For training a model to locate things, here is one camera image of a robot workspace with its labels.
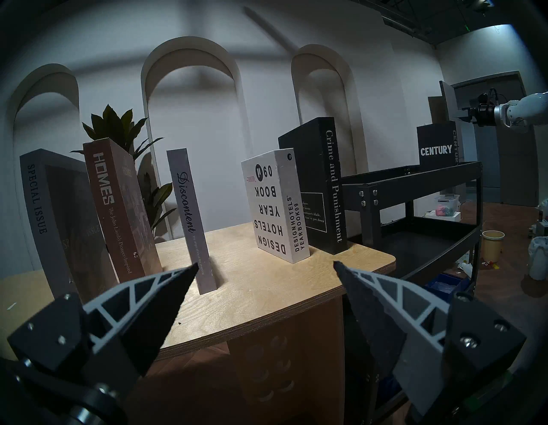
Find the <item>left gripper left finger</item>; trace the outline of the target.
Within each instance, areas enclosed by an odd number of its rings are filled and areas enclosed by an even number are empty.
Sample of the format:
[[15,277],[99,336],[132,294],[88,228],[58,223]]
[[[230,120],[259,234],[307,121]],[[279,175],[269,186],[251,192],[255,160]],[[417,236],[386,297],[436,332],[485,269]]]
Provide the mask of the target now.
[[133,386],[159,355],[197,263],[118,284],[86,304],[66,293],[8,337],[19,360],[63,380]]

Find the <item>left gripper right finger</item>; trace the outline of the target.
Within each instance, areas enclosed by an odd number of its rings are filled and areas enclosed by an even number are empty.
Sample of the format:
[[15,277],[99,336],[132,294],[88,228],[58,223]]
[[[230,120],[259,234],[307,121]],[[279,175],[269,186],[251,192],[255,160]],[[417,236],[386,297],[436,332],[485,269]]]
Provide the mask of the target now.
[[392,375],[411,418],[448,418],[512,365],[526,336],[469,292],[450,302],[399,278],[334,262],[381,377]]

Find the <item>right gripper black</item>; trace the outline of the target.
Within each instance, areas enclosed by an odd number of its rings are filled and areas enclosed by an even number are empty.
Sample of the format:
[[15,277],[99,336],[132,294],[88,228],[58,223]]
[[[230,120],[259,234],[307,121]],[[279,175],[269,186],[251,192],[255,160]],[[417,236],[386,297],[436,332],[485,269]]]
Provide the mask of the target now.
[[470,122],[480,127],[495,127],[496,104],[492,102],[480,103],[469,109],[461,109],[455,112],[455,118],[463,122]]

